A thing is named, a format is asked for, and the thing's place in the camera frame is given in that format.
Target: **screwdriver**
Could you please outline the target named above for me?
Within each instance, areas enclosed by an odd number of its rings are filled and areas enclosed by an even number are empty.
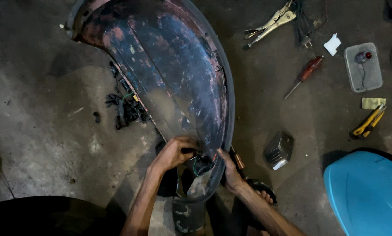
[[[324,56],[318,56],[315,59],[310,60],[306,69],[301,73],[301,77],[298,77],[299,82],[297,83],[297,85],[295,85],[295,87],[288,93],[288,95],[286,95],[283,100],[286,100],[301,82],[307,80],[307,78],[313,73],[313,71],[320,67],[320,64],[323,60]]]

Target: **red screwdriver handle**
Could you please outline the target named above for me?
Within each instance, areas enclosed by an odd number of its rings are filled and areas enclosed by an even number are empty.
[[[318,56],[315,59],[310,60],[307,68],[304,70],[298,80],[304,82],[313,73],[313,71],[320,67],[323,60],[324,56]]]

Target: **plastic container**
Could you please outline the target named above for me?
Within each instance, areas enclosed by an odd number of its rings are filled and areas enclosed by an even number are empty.
[[[367,50],[372,51],[372,59],[364,63],[357,62],[356,55]],[[368,42],[346,48],[344,50],[344,61],[350,86],[355,93],[377,89],[382,86],[377,48],[373,43]]]

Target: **yellow box cutter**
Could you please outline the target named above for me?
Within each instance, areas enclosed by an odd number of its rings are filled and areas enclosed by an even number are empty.
[[[353,135],[360,139],[366,138],[377,125],[378,121],[382,118],[386,108],[386,105],[380,105],[377,109],[375,109],[369,118],[359,128],[352,132]]]

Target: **hand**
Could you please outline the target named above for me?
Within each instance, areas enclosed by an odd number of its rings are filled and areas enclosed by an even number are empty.
[[[235,168],[234,162],[231,160],[230,155],[227,152],[224,152],[221,148],[218,148],[218,153],[220,157],[225,162],[225,178],[227,179],[225,183],[225,187],[236,195],[238,192],[238,188],[245,183],[245,181],[241,178],[240,174],[237,172]]]
[[[182,153],[181,149],[194,149],[193,152]],[[178,164],[182,164],[192,158],[195,151],[199,150],[196,141],[189,137],[175,137],[167,142],[166,146],[161,150],[157,157],[152,161],[151,166],[162,172],[173,169]]]

